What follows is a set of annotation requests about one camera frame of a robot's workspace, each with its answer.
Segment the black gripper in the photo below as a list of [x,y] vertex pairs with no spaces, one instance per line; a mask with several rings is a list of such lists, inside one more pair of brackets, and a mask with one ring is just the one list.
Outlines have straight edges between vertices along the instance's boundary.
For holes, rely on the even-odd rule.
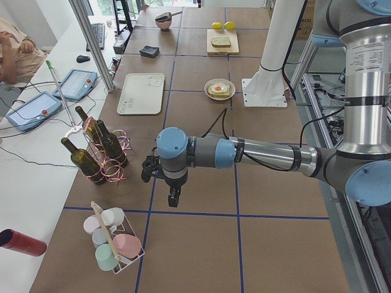
[[179,204],[181,187],[186,183],[187,176],[183,175],[180,178],[166,178],[165,182],[170,187],[170,194],[168,196],[168,203],[171,207],[177,207]]

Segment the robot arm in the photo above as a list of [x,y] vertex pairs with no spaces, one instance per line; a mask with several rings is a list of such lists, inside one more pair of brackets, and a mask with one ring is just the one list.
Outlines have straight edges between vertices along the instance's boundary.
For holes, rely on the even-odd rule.
[[335,148],[279,145],[205,133],[190,137],[180,128],[157,136],[157,176],[170,188],[176,207],[188,168],[230,168],[246,162],[280,172],[301,172],[328,183],[365,206],[390,203],[390,2],[318,1],[313,41],[346,50],[343,140]]

